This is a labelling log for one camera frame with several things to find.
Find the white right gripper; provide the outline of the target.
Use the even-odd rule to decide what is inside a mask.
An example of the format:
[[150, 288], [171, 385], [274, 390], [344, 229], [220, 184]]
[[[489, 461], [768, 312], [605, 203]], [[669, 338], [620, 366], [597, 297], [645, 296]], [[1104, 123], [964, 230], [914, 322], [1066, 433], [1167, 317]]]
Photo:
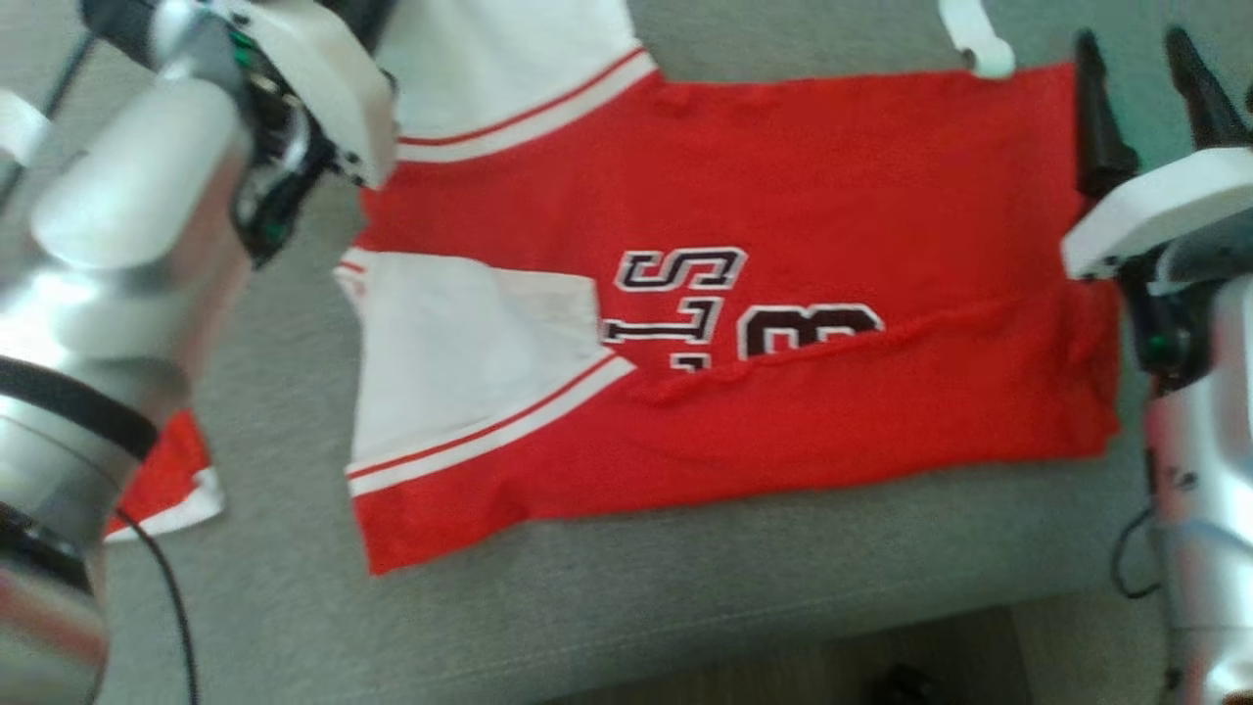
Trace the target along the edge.
[[1108, 91], [1096, 36], [1074, 41], [1078, 192], [1096, 205], [1065, 235], [1071, 280], [1113, 280], [1134, 331], [1136, 364], [1159, 394], [1215, 364], [1220, 291], [1250, 284], [1250, 129], [1187, 28], [1165, 31], [1165, 58], [1200, 152], [1138, 175]]

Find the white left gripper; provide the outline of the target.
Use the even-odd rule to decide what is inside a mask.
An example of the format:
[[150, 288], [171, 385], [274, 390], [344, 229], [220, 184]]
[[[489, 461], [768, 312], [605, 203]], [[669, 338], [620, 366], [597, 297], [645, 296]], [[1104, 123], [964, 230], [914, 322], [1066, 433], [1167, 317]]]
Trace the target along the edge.
[[375, 53], [395, 0], [227, 1], [234, 63], [251, 81], [259, 148], [273, 165], [236, 224], [256, 267], [294, 235], [327, 172], [380, 189], [395, 167], [395, 81]]

